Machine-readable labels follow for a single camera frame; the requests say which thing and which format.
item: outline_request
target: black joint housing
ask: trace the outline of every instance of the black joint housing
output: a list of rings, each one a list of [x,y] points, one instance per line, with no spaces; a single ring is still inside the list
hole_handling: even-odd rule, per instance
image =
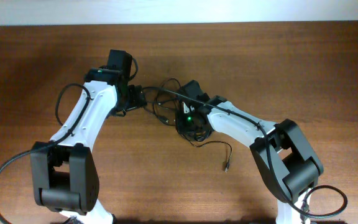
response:
[[[141,85],[129,85],[126,94],[121,95],[120,102],[114,107],[109,115],[125,116],[128,111],[147,106]]]
[[[33,149],[49,143],[36,142]],[[86,215],[98,199],[99,177],[90,148],[82,144],[73,147],[55,146],[31,155],[34,198],[37,205],[53,212],[68,210]],[[69,172],[54,167],[68,162]]]
[[[323,174],[321,161],[295,122],[286,119],[275,125],[269,133],[269,150],[273,169],[280,186],[274,181],[267,162],[265,140],[259,138],[250,146],[262,179],[269,191],[280,201],[286,202],[280,188],[293,203],[310,187],[315,187]],[[281,160],[277,152],[291,148],[292,153]]]
[[[195,80],[182,86],[178,92],[191,99],[202,101],[213,106],[217,106],[218,104],[227,101],[220,96],[210,98]],[[175,126],[179,134],[184,135],[189,140],[200,141],[198,136],[209,136],[214,131],[207,117],[213,109],[211,106],[206,106],[185,98],[182,98],[180,103],[181,108],[175,115]],[[189,113],[184,113],[183,104],[190,109]]]
[[[85,82],[101,81],[109,85],[127,84],[131,75],[132,55],[123,50],[110,50],[107,65],[91,68]]]

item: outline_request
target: black cable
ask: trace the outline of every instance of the black cable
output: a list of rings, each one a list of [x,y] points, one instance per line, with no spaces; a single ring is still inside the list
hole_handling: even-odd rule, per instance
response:
[[[160,87],[163,88],[169,81],[176,81],[176,82],[178,83],[179,88],[181,88],[180,82],[179,82],[179,80],[177,80],[176,78],[169,78],[169,79],[165,80],[164,82],[162,82],[162,84],[160,85]],[[175,124],[168,124],[168,121],[169,121],[169,120],[168,120],[166,117],[159,115],[159,114],[157,113],[157,111],[156,111],[156,109],[155,109],[154,106],[157,105],[159,108],[177,112],[177,111],[178,111],[178,107],[176,106],[176,102],[179,102],[179,98],[177,98],[177,97],[172,98],[172,97],[171,97],[171,98],[168,99],[168,100],[158,101],[158,98],[159,98],[159,96],[161,96],[162,93],[164,93],[164,91],[160,91],[160,90],[159,90],[159,91],[157,92],[157,95],[156,95],[156,97],[154,98],[153,101],[146,101],[147,103],[151,103],[151,104],[152,104],[153,111],[150,111],[149,109],[147,109],[147,107],[144,107],[144,110],[146,110],[148,113],[153,114],[154,116],[156,116],[157,119],[158,119],[161,123],[163,123],[163,124],[165,124],[165,125],[167,125],[167,126],[175,126]],[[167,108],[167,107],[164,107],[164,106],[163,106],[164,103],[168,103],[168,102],[171,102],[171,101],[173,101],[173,103],[174,103],[174,105],[175,105],[175,108]],[[202,142],[202,141],[204,141],[205,139],[207,139],[207,138],[211,135],[211,133],[212,133],[212,132],[209,131],[209,132],[205,132],[204,134],[200,134],[200,133],[197,133],[196,131],[194,131],[194,132],[190,132],[190,133],[186,133],[186,134],[189,135],[189,136],[190,136],[190,135],[193,135],[193,139],[194,139],[195,141],[197,141],[197,142]],[[223,144],[227,144],[227,145],[230,147],[229,159],[227,160],[227,163],[226,163],[226,166],[225,166],[225,169],[224,169],[224,171],[227,172],[227,170],[228,170],[229,167],[230,167],[230,158],[231,158],[231,155],[232,155],[232,147],[231,147],[231,145],[230,145],[229,143],[224,142],[224,141],[209,141],[209,142],[206,142],[206,143],[204,143],[204,144],[201,144],[201,145],[197,146],[196,144],[193,144],[193,143],[191,142],[191,140],[188,139],[184,134],[181,134],[181,136],[182,136],[184,139],[186,139],[193,147],[203,147],[203,146],[205,146],[205,145],[207,145],[207,144],[209,144],[209,143],[223,143]]]
[[[292,201],[287,197],[287,195],[285,194],[285,192],[283,191],[283,189],[281,188],[280,184],[278,183],[278,179],[277,179],[277,176],[275,174],[275,171],[274,171],[274,168],[273,168],[273,164],[272,164],[272,156],[271,156],[271,152],[270,152],[270,144],[269,144],[269,139],[267,137],[267,133],[266,131],[263,129],[263,127],[253,121],[252,119],[244,116],[244,115],[241,115],[239,113],[236,113],[234,111],[231,111],[231,110],[228,110],[228,109],[224,109],[224,108],[221,108],[219,106],[214,106],[214,105],[210,105],[210,104],[207,104],[205,102],[202,102],[200,100],[196,100],[196,99],[192,99],[188,96],[185,96],[185,95],[182,95],[180,93],[176,93],[174,91],[171,91],[171,90],[167,90],[167,89],[164,89],[164,88],[160,88],[160,87],[156,87],[156,86],[148,86],[148,87],[144,87],[143,88],[144,90],[147,90],[147,89],[154,89],[154,90],[160,90],[160,91],[166,91],[168,93],[172,93],[172,94],[175,94],[176,96],[179,96],[181,98],[184,98],[184,99],[187,99],[187,100],[191,100],[193,102],[196,102],[196,103],[199,103],[199,104],[202,104],[202,105],[205,105],[205,106],[210,106],[212,108],[215,108],[217,110],[221,110],[223,112],[226,112],[228,114],[233,114],[235,116],[238,116],[246,121],[249,121],[250,123],[252,123],[253,125],[255,125],[261,132],[262,134],[264,135],[264,139],[265,139],[265,147],[266,147],[266,155],[267,155],[267,162],[268,162],[268,167],[269,167],[269,170],[271,171],[272,175],[273,175],[273,179],[274,179],[274,182],[275,184],[278,186],[278,188],[280,189],[280,193],[282,194],[283,198],[285,199],[286,203],[289,204],[289,206],[291,206],[294,210],[296,210],[300,215],[303,215],[305,217],[308,217],[308,218],[329,218],[329,217],[333,217],[335,215],[339,215],[341,212],[343,212],[345,210],[345,208],[347,207],[347,197],[346,197],[346,194],[344,192],[342,192],[341,190],[333,187],[333,186],[328,186],[328,185],[321,185],[321,186],[317,186],[317,187],[314,187],[310,190],[310,192],[308,192],[308,194],[306,194],[307,197],[309,197],[311,195],[311,193],[313,193],[314,191],[316,190],[319,190],[319,189],[332,189],[332,190],[335,190],[336,192],[338,192],[339,194],[341,194],[341,196],[343,197],[343,204],[342,206],[337,209],[336,211],[334,212],[331,212],[331,213],[327,213],[327,214],[322,214],[322,215],[315,215],[315,214],[311,214],[311,213],[308,213],[308,212],[304,212],[303,210],[299,209],[298,207],[296,207],[294,205],[294,203],[292,203]]]
[[[181,88],[180,82],[176,79],[176,78],[169,78],[165,81],[163,81],[160,85],[161,88],[163,88],[169,81],[176,81],[178,83],[179,88]],[[158,101],[158,98],[160,96],[162,96],[162,93],[164,93],[163,91],[158,91],[154,100],[153,101],[147,101],[147,103],[151,103],[152,104],[152,111],[147,109],[147,106],[143,107],[144,110],[146,110],[148,113],[153,114],[162,124],[167,125],[167,126],[175,126],[174,124],[170,124],[169,123],[169,119],[166,118],[165,116],[162,116],[158,113],[157,108],[162,108],[165,110],[170,110],[170,111],[178,111],[178,106],[177,106],[177,102],[178,102],[178,98],[174,98],[171,95],[169,95],[170,99],[168,100],[164,100],[164,101]],[[168,102],[173,102],[175,108],[168,108],[163,106],[165,103]]]
[[[88,95],[88,97],[91,96],[91,93],[89,92],[89,90],[83,86],[83,85],[80,85],[80,84],[77,84],[77,83],[71,83],[71,84],[68,84],[67,86],[65,86],[59,93],[59,97],[57,98],[57,101],[56,101],[56,106],[55,106],[55,116],[56,116],[56,120],[57,122],[62,126],[63,123],[60,121],[60,118],[59,118],[59,105],[60,105],[60,100],[62,100],[62,96],[64,94],[64,92],[66,92],[67,89],[69,89],[70,87],[72,86],[77,86],[77,87],[80,87],[82,88],[86,94]]]
[[[76,217],[70,217],[66,221],[64,221],[62,224],[69,224],[72,221],[73,221],[72,223],[74,223],[75,220],[76,220]]]
[[[200,145],[196,145],[196,144],[193,144],[185,135],[181,135],[183,138],[185,138],[192,146],[194,147],[203,147],[207,144],[211,144],[211,143],[222,143],[222,144],[226,144],[230,147],[230,154],[229,154],[229,158],[227,159],[227,162],[226,162],[226,165],[224,167],[224,171],[227,172],[229,170],[229,167],[230,167],[230,159],[231,159],[231,153],[233,152],[233,148],[231,147],[231,145],[227,142],[224,142],[224,141],[209,141],[209,142],[206,142],[204,144],[200,144]]]
[[[21,153],[15,155],[15,156],[13,156],[12,158],[8,159],[3,165],[0,166],[0,174],[9,164],[11,164],[12,162],[16,161],[17,159],[20,159],[21,157],[29,155],[29,154],[31,154],[33,152],[39,152],[39,151],[43,151],[43,150],[49,149],[51,147],[54,147],[57,144],[59,144],[62,141],[64,141],[68,136],[70,136],[73,133],[73,130],[76,128],[77,124],[80,122],[82,116],[84,115],[84,112],[85,112],[86,108],[88,107],[88,105],[89,105],[89,103],[91,101],[91,94],[88,91],[88,89],[86,89],[85,86],[79,85],[79,84],[76,84],[76,83],[72,83],[72,84],[67,85],[65,88],[63,88],[63,90],[59,94],[59,99],[62,97],[62,93],[64,93],[64,91],[67,90],[67,88],[69,88],[70,86],[80,86],[82,89],[85,90],[86,94],[88,95],[88,97],[86,98],[86,102],[84,104],[84,107],[82,108],[80,114],[78,115],[77,119],[75,120],[73,126],[70,129],[68,129],[67,133],[63,137],[61,137],[60,139],[58,139],[58,140],[56,140],[54,142],[51,142],[50,144],[48,144],[46,146],[42,146],[42,147],[39,147],[39,148],[36,148],[36,149],[31,149],[31,150],[21,152]],[[7,221],[2,216],[1,213],[0,213],[0,222],[3,223],[3,224],[10,224],[10,222]]]
[[[134,61],[134,64],[135,64],[135,73],[133,75],[131,75],[131,77],[129,77],[129,81],[131,81],[135,78],[137,71],[139,70],[139,67],[137,66],[136,59],[134,57],[132,57],[132,60]]]

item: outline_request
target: white wall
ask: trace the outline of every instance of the white wall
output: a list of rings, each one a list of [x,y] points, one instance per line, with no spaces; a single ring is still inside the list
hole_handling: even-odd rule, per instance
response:
[[[358,0],[0,0],[0,25],[358,20]]]

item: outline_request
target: wood grain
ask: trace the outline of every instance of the wood grain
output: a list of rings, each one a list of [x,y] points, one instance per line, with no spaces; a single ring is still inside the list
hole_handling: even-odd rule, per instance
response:
[[[0,165],[58,129],[54,106],[67,83],[123,49],[139,63],[134,84],[168,77],[198,80],[256,117],[295,120],[325,168],[320,184],[349,197],[334,219],[358,223],[358,22],[0,27]],[[69,91],[67,117],[79,91]],[[276,216],[249,150],[234,147],[228,173],[223,146],[191,147],[172,127],[143,110],[109,118],[94,145],[99,199],[118,218],[172,221],[253,220]],[[0,178],[0,210],[13,223],[60,222],[32,195],[30,162],[13,163]],[[323,190],[311,210],[338,208]]]

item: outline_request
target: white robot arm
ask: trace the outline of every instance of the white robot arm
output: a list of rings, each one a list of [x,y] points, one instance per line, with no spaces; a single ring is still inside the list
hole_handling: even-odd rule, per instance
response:
[[[209,98],[194,80],[174,94],[181,98],[181,108],[175,116],[179,134],[197,141],[195,132],[216,131],[250,149],[264,184],[277,198],[277,224],[307,224],[309,218],[332,217],[346,208],[346,195],[339,189],[327,185],[317,187],[323,165],[295,122],[286,119],[275,123],[256,118],[220,96]],[[278,153],[287,149],[291,150],[290,155],[281,159]],[[324,215],[308,213],[310,194],[322,188],[340,193],[344,198],[342,207]]]
[[[129,76],[132,60],[126,52],[110,51],[108,64],[91,69],[85,76],[80,99],[60,130],[50,138],[50,142],[58,144],[31,154],[37,205],[84,224],[115,223],[114,215],[98,200],[99,178],[91,153],[108,116],[125,116],[126,112],[146,104],[142,87],[127,85],[133,78]],[[37,142],[33,149],[48,144]],[[55,171],[54,167],[63,162],[69,164],[70,171]]]

